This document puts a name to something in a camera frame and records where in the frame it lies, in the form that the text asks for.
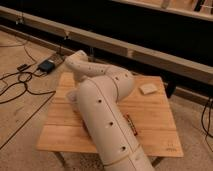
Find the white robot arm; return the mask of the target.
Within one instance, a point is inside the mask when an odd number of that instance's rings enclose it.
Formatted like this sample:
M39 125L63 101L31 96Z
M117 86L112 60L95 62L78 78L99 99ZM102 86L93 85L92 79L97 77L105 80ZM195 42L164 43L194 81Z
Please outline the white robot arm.
M131 72L89 62L82 50L65 63L74 74L77 107L105 171L155 171L117 105L134 89Z

